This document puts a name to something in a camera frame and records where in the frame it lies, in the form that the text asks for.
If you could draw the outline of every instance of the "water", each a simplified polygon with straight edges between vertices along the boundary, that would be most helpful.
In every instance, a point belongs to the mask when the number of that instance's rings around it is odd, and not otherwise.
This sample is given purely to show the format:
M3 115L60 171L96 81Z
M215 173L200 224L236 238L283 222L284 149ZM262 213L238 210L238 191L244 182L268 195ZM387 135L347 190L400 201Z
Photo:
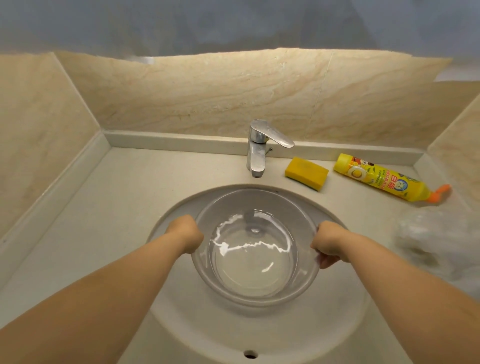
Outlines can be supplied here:
M268 297L282 290L297 262L286 227L259 210L231 216L219 224L210 249L218 279L228 290L247 297Z

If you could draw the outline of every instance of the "person's left arm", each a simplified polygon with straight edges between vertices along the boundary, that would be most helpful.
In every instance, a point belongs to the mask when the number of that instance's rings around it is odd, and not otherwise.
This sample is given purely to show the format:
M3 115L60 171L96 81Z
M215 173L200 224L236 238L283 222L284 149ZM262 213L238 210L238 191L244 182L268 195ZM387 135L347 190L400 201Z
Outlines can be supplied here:
M76 281L0 330L2 364L116 363L183 253L203 240L182 216L165 235Z

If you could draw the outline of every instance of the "marble tile wall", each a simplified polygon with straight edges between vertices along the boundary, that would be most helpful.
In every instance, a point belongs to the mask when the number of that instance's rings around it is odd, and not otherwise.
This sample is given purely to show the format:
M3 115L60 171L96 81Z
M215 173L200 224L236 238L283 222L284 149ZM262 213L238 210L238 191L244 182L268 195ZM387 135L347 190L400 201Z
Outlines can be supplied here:
M58 57L105 129L246 137L254 118L294 140L426 148L480 92L434 83L448 59L273 49L155 58Z
M0 237L98 130L53 53L0 56Z
M429 146L461 194L480 211L480 95Z

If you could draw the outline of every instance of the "detergent bottle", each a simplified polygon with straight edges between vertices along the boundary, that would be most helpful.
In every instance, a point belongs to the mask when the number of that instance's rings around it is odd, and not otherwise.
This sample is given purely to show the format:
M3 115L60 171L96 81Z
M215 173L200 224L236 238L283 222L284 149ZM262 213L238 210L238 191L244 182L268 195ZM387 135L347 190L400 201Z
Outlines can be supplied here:
M451 188L449 184L444 184L432 192L424 182L343 153L339 155L333 169L410 202L427 201L437 204Z

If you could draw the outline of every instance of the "orange nozzle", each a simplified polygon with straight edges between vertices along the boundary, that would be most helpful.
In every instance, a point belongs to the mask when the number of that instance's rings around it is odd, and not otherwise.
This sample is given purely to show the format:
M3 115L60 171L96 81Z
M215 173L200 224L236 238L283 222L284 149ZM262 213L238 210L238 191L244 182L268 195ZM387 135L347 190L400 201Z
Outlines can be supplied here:
M441 185L435 192L430 193L430 196L427 198L427 202L431 204L437 204L442 200L443 194L452 189L452 186L449 184Z

